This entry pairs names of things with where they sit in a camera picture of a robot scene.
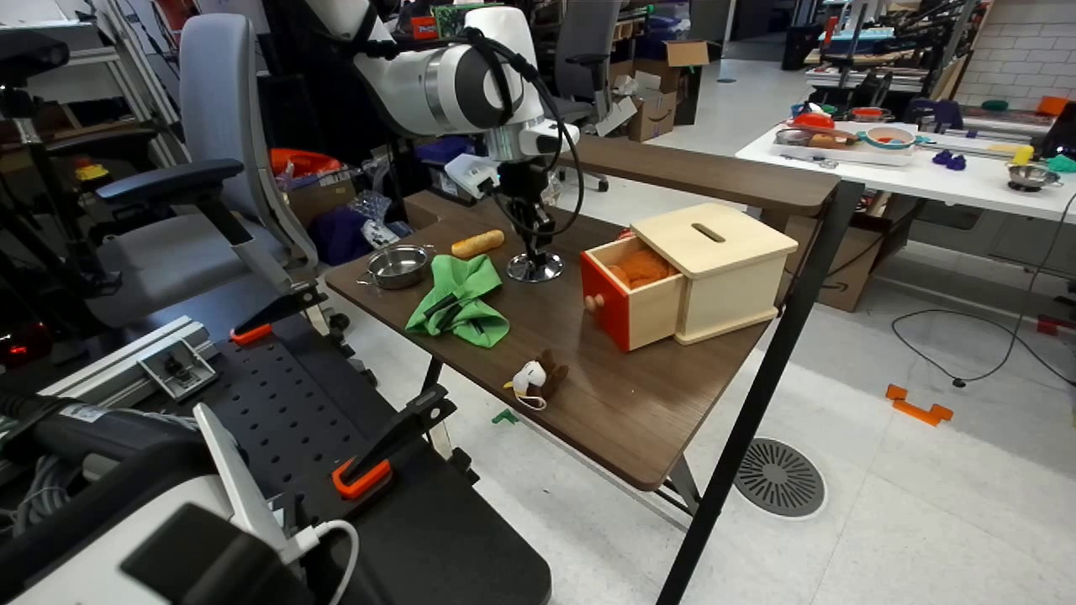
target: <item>desk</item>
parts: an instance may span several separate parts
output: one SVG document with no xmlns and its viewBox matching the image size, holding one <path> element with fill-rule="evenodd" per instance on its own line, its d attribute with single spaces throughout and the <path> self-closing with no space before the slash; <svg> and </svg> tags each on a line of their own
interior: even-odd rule
<svg viewBox="0 0 1076 605">
<path fill-rule="evenodd" d="M 840 175 L 845 182 L 859 182 L 868 187 L 912 195 L 912 199 L 930 199 L 944 206 L 968 206 L 1002 215 L 1022 215 L 1022 220 L 1042 220 L 1058 221 L 1064 213 L 1064 203 L 1076 195 L 1076 182 L 1062 177 L 1058 185 L 1050 185 L 1036 195 L 1008 187 L 1008 164 L 1002 159 L 979 159 L 968 154 L 968 171 L 947 171 L 938 167 L 930 159 L 935 153 L 912 153 L 907 167 L 885 167 L 885 164 L 849 164 L 840 163 L 836 167 L 814 164 L 814 163 L 791 163 L 778 159 L 774 146 L 774 131 L 758 136 L 746 148 L 735 153 L 743 163 L 767 163 L 784 164 L 795 171 L 815 171 L 815 175 Z"/>
<path fill-rule="evenodd" d="M 754 163 L 650 148 L 610 137 L 585 137 L 579 146 L 579 159 L 585 171 L 620 175 L 694 195 L 762 206 L 784 215 L 819 215 L 819 235 L 814 242 L 814 253 L 805 255 L 802 274 L 795 277 L 787 297 L 784 320 L 776 323 L 774 344 L 750 387 L 743 415 L 735 416 L 734 437 L 724 448 L 724 456 L 709 479 L 706 494 L 698 497 L 676 566 L 661 585 L 659 603 L 678 603 L 712 534 L 724 502 L 734 490 L 735 466 L 770 408 L 778 373 L 811 317 L 822 274 L 832 261 L 845 229 L 858 207 L 859 187 L 845 187 L 829 175 L 787 171 Z M 437 213 L 437 221 L 429 229 L 419 229 L 414 242 L 433 242 L 439 250 L 486 225 L 504 225 L 504 220 L 486 206 L 462 213 L 433 203 L 429 195 L 418 195 L 411 206 Z M 762 331 L 754 325 L 694 345 L 659 344 L 631 356 L 615 353 L 606 334 L 589 325 L 580 312 L 573 269 L 579 250 L 609 242 L 615 231 L 615 225 L 580 220 L 550 247 L 567 258 L 567 277 L 538 285 L 508 281 L 502 293 L 493 293 L 492 302 L 512 320 L 513 331 L 498 350 L 483 353 L 455 339 L 414 344 L 433 353 L 437 361 L 457 367 L 498 397 L 502 382 L 521 367 L 521 361 L 533 361 L 544 345 L 554 350 L 560 361 L 567 361 L 567 387 L 560 387 L 560 392 L 544 415 L 529 416 L 546 427 L 550 434 L 564 437 L 579 452 L 590 455 L 601 466 L 615 471 L 636 486 L 655 486 L 670 473 L 676 483 L 676 473 L 682 479 L 684 471 L 678 466 L 682 448 L 712 409 L 719 389 L 743 367 Z M 422 290 L 377 293 L 368 285 L 360 285 L 362 274 L 366 269 L 360 258 L 341 269 L 331 269 L 326 281 L 340 297 L 351 300 L 377 320 L 401 331 Z"/>
<path fill-rule="evenodd" d="M 152 323 L 195 317 L 223 339 L 269 297 L 273 290 L 261 279 L 244 277 L 207 297 L 153 312 Z M 299 409 L 288 408 L 284 397 L 261 397 L 247 409 L 239 399 L 258 378 L 242 378 L 244 361 L 224 353 L 216 356 L 218 380 L 201 389 L 198 399 L 210 405 L 235 434 L 265 494 L 301 497 L 304 516 L 347 516 L 360 529 L 362 559 L 355 577 L 362 591 L 351 591 L 348 603 L 546 603 L 546 566 L 477 497 L 471 486 L 474 479 L 457 465 L 444 465 L 429 448 L 419 448 L 395 466 L 385 494 L 348 510 L 348 505 L 328 490 L 328 466 L 335 456 L 355 455 L 394 416 L 394 408 L 381 399 L 368 378 L 355 373 L 341 353 L 326 345 L 301 320 L 274 323 L 274 345 L 284 345 L 295 364 L 283 373 L 295 371 L 328 397 Z M 295 430 L 292 437 L 280 437 L 273 425 L 295 425 Z M 299 456 L 304 430 L 314 430 L 309 437 L 323 460 Z"/>
</svg>

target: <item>orange drawer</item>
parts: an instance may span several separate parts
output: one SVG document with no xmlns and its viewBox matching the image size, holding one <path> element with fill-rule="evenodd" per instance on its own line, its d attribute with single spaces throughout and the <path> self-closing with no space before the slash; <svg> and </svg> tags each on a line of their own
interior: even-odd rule
<svg viewBox="0 0 1076 605">
<path fill-rule="evenodd" d="M 640 238 L 619 238 L 580 253 L 580 297 L 598 331 L 610 336 L 619 350 L 640 350 L 659 344 L 678 325 L 682 277 L 627 285 L 615 266 L 644 250 Z"/>
</svg>

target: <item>gray floor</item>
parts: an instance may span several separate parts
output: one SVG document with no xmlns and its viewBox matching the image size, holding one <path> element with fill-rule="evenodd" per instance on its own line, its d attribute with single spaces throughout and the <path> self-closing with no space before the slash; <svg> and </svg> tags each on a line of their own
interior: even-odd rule
<svg viewBox="0 0 1076 605">
<path fill-rule="evenodd" d="M 799 73 L 776 63 L 724 63 L 735 83 L 706 78 L 694 129 L 655 146 L 729 154 L 802 99 Z M 694 203 L 661 187 L 610 182 L 585 213 L 636 221 Z M 886 331 L 925 297 L 874 285 L 859 312 L 815 311 L 792 367 L 762 425 L 762 437 L 799 448 L 819 465 L 828 502 L 814 518 L 778 522 L 740 494 L 694 567 L 684 603 L 1076 603 L 1076 434 L 1073 389 L 1022 350 L 968 389 L 950 389 Z M 971 320 L 925 320 L 912 339 L 962 373 L 990 367 L 1006 336 Z M 1025 339 L 1076 373 L 1073 339 Z M 394 405 L 414 397 L 425 356 L 351 311 L 348 344 L 377 371 Z M 689 448 L 709 471 L 734 427 L 758 353 L 719 397 Z M 567 448 L 529 425 L 492 425 L 504 408 L 457 373 L 448 389 L 459 405 L 450 437 L 474 456 L 477 490 L 546 559 L 554 603 L 651 603 L 682 537 L 661 505 L 615 483 Z M 886 382 L 914 405 L 954 409 L 947 427 L 894 415 Z"/>
</svg>

